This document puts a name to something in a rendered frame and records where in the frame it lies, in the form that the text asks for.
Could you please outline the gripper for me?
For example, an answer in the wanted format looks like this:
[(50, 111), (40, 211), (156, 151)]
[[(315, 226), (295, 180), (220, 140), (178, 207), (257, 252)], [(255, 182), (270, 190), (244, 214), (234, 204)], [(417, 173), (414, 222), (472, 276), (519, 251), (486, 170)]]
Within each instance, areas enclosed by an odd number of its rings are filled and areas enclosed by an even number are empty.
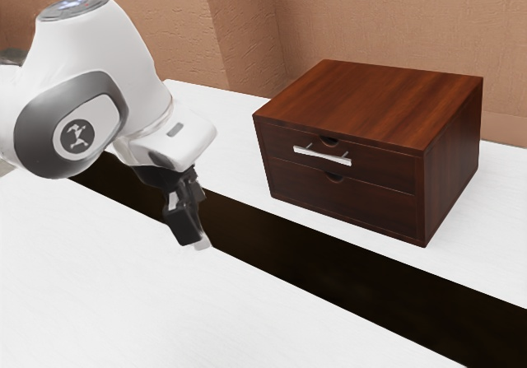
[(135, 175), (146, 185), (168, 193), (163, 218), (181, 246), (197, 251), (211, 246), (199, 217), (199, 204), (206, 196), (193, 166), (183, 172), (154, 165), (133, 166)]

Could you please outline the dark brown wooden drawer cabinet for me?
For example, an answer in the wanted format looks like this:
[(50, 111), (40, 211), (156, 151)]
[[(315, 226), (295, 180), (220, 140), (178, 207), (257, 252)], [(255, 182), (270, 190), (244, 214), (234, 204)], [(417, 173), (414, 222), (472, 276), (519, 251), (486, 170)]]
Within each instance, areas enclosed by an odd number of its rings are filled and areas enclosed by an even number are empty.
[(256, 110), (271, 195), (428, 245), (478, 169), (483, 79), (325, 59)]

